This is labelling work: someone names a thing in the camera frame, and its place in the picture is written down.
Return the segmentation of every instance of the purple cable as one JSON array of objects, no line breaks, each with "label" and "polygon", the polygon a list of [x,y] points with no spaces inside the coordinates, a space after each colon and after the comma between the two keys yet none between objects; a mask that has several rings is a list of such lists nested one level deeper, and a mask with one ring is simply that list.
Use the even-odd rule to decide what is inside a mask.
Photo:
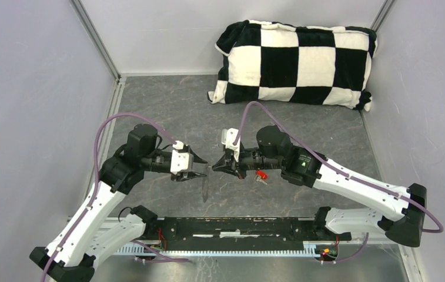
[{"label": "purple cable", "polygon": [[355,257],[357,257],[358,255],[360,255],[363,251],[364,251],[364,249],[366,248],[366,245],[367,245],[367,239],[369,238],[369,233],[366,233],[366,237],[364,238],[364,242],[363,242],[363,244],[361,245],[361,248],[359,248],[358,250],[357,250],[357,252],[355,252],[353,255],[351,255],[350,257],[346,257],[346,258],[343,258],[343,259],[341,259],[341,260],[335,260],[335,261],[323,261],[323,264],[337,264],[337,263],[342,263],[342,262],[344,262],[344,261],[348,261],[348,260],[351,260],[351,259],[353,259],[353,258],[355,258]]},{"label": "purple cable", "polygon": [[[295,140],[299,145],[301,145],[304,149],[306,149],[312,156],[314,156],[318,161],[320,161],[323,165],[325,165],[326,167],[332,169],[333,171],[335,171],[336,173],[349,178],[351,180],[354,180],[355,182],[364,184],[366,186],[369,186],[371,188],[375,188],[376,190],[385,192],[393,197],[399,197],[398,193],[395,193],[394,191],[391,191],[389,189],[386,189],[384,187],[380,187],[376,184],[367,182],[365,180],[362,180],[360,178],[357,178],[355,176],[350,176],[348,173],[334,167],[333,165],[331,165],[330,163],[328,163],[327,161],[323,160],[321,157],[319,157],[316,152],[314,152],[314,150],[312,150],[310,147],[307,146],[307,144],[303,143],[302,141],[300,141],[297,137],[295,137],[292,133],[290,133],[270,112],[269,110],[267,110],[266,107],[264,107],[261,103],[257,102],[257,101],[252,101],[250,103],[248,103],[248,105],[246,105],[245,107],[245,111],[243,112],[243,116],[241,118],[241,124],[239,126],[239,130],[238,133],[236,135],[236,139],[233,142],[233,145],[236,145],[239,142],[239,139],[241,137],[241,132],[243,131],[243,127],[245,126],[245,119],[246,119],[246,115],[248,114],[248,110],[250,109],[251,106],[256,105],[258,107],[260,107],[265,113],[267,113],[267,115],[274,121],[274,123],[280,127],[286,134],[288,134],[293,140]],[[426,215],[428,215],[429,218],[431,218],[433,220],[433,222],[435,222],[435,224],[437,225],[438,229],[423,229],[423,232],[428,232],[428,233],[442,233],[444,232],[444,226],[440,223],[440,221],[430,212],[428,211],[425,207],[423,207],[422,205],[420,205],[418,202],[414,201],[413,199],[410,199],[406,196],[400,196],[400,198],[412,205],[414,205],[415,207],[417,207],[418,209],[420,209],[423,213],[425,213]]]},{"label": "purple cable", "polygon": [[[156,130],[158,130],[158,132],[160,132],[165,138],[168,139],[168,141],[172,142],[172,144],[177,143],[176,140],[167,132],[165,132],[164,129],[162,129],[159,125],[157,125],[154,121],[143,117],[137,113],[117,113],[109,118],[107,118],[99,127],[98,132],[96,133],[96,138],[94,138],[94,147],[93,147],[93,159],[94,159],[94,191],[92,192],[92,196],[91,199],[89,201],[89,203],[87,204],[87,207],[92,207],[92,204],[94,203],[94,201],[96,200],[96,195],[98,194],[99,191],[99,163],[98,163],[98,145],[99,145],[99,139],[101,138],[101,133],[103,132],[105,126],[111,122],[112,120],[122,117],[122,116],[131,116],[134,118],[138,118],[138,119],[142,119],[145,122],[151,124],[154,128],[156,128]],[[82,211],[82,213],[78,216],[77,220],[75,220],[75,222],[72,224],[72,226],[70,227],[70,229],[68,229],[68,232],[66,232],[66,234],[63,236],[63,238],[61,239],[60,243],[58,244],[56,250],[53,252],[53,254],[51,255],[51,257],[49,258],[48,262],[46,263],[44,270],[42,272],[42,276],[41,276],[41,282],[44,282],[46,280],[46,274],[49,271],[49,267],[51,266],[51,263],[54,261],[54,259],[56,258],[56,256],[58,255],[59,251],[57,250],[58,248],[63,248],[63,245],[65,245],[67,239],[70,237],[70,235],[72,234],[72,232],[77,228],[77,226],[79,225],[79,223],[82,221],[83,217],[85,216],[85,214],[87,214],[88,209],[84,209]]]},{"label": "purple cable", "polygon": [[132,240],[131,242],[141,245],[143,248],[147,249],[148,251],[152,252],[153,254],[163,258],[163,260],[145,260],[145,263],[187,263],[189,260],[187,258],[171,258],[168,256],[164,256],[163,254],[160,254],[157,250],[149,247],[143,242],[139,242],[137,240]]}]

